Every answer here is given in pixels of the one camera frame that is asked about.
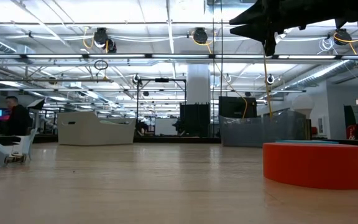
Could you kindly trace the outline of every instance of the white lamp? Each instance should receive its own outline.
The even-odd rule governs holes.
[[[292,101],[292,110],[306,115],[306,119],[310,119],[310,113],[313,108],[314,101],[307,94],[299,95]]]

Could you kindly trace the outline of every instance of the yellow cable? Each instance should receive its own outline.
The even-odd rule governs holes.
[[[209,50],[209,54],[212,54],[211,48],[209,47],[209,45],[206,46]]]
[[[353,50],[354,54],[356,54],[356,55],[357,55],[357,52],[356,52],[356,50],[354,49],[353,44],[352,44],[352,43],[349,43],[349,45],[351,46],[351,48],[352,48],[352,50]]]
[[[270,119],[272,119],[272,117],[273,117],[273,111],[272,111],[272,105],[270,104],[269,86],[267,85],[267,66],[266,66],[265,47],[264,47],[263,51],[264,51],[265,86],[266,86],[266,94],[267,94],[268,113],[269,113]]]
[[[356,52],[356,50],[354,49],[354,47],[353,47],[352,43],[354,43],[354,42],[358,42],[358,40],[342,40],[342,39],[340,39],[340,38],[337,38],[337,37],[336,37],[336,34],[338,34],[338,33],[335,33],[335,34],[334,34],[334,38],[335,38],[336,40],[341,41],[341,42],[344,42],[344,43],[349,43],[349,45],[351,46],[351,48],[352,48],[352,50],[353,50],[354,54],[356,54],[356,55],[357,55],[357,52]]]
[[[337,40],[339,40],[339,41],[341,41],[341,42],[345,42],[345,43],[358,42],[358,40],[342,40],[342,39],[339,39],[339,38],[336,37],[336,34],[338,34],[338,33],[335,33],[335,34],[334,34],[334,38],[337,39]]]
[[[223,73],[222,73],[221,69],[218,67],[218,65],[217,65],[216,62],[215,62],[215,65],[216,65],[216,67],[218,68],[219,72],[221,73],[221,76],[223,76]],[[224,78],[224,80],[227,82],[227,84],[229,84],[230,88],[232,88],[232,90],[234,90],[234,92],[237,93],[237,94],[244,100],[244,102],[246,103],[246,109],[244,110],[244,112],[243,112],[243,114],[242,114],[242,119],[244,119],[245,116],[246,116],[247,109],[248,109],[248,101],[247,101],[240,93],[238,93],[238,92],[233,88],[233,86],[227,81],[227,79],[226,79],[225,76],[223,76],[223,78]]]
[[[209,42],[208,44],[199,44],[194,40],[194,31],[191,33],[192,39],[194,41],[194,43],[200,45],[200,46],[209,46],[210,44],[212,44],[214,42],[214,40],[212,40],[211,42]]]
[[[93,42],[94,42],[94,33],[92,34],[92,43],[91,43],[91,46],[88,46],[85,42],[85,35],[86,35],[86,31],[88,30],[87,27],[85,27],[85,33],[84,33],[84,38],[83,38],[83,43],[84,43],[84,46],[87,48],[87,49],[91,49],[93,47]]]

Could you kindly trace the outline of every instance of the ceiling beam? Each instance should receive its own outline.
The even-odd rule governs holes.
[[[61,37],[59,37],[59,35],[57,35],[53,30],[51,30],[46,24],[44,24],[44,22],[42,22],[36,15],[34,15],[32,12],[30,12],[23,3],[21,2],[17,2],[16,0],[11,0],[11,2],[13,2],[17,7],[21,8],[24,12],[28,13],[30,16],[32,16],[40,26],[42,26],[45,30],[47,30],[50,34],[52,34],[54,37],[58,38],[60,40],[61,43],[63,43],[64,45],[66,45],[67,47],[69,47],[70,49],[72,49],[72,51],[77,52],[76,50],[74,50],[71,45],[66,42],[65,40],[63,40]]]

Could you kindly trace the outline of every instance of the white curved structure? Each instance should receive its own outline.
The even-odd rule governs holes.
[[[12,162],[23,163],[27,157],[31,159],[31,145],[35,132],[36,130],[33,129],[29,136],[15,136],[17,140],[13,140],[8,146],[0,144],[0,165],[6,166]]]
[[[57,121],[59,144],[103,146],[134,142],[136,119],[99,119],[94,112],[70,112],[59,113]]]
[[[306,115],[306,119],[310,118],[310,113],[313,108],[314,101],[312,97],[307,94],[299,95],[292,101],[292,109]]]

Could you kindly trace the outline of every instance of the black panel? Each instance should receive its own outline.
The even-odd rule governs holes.
[[[255,98],[245,97],[247,100],[247,111],[244,118],[256,118],[257,102]],[[219,115],[225,118],[242,118],[246,110],[246,103],[241,97],[219,97]]]

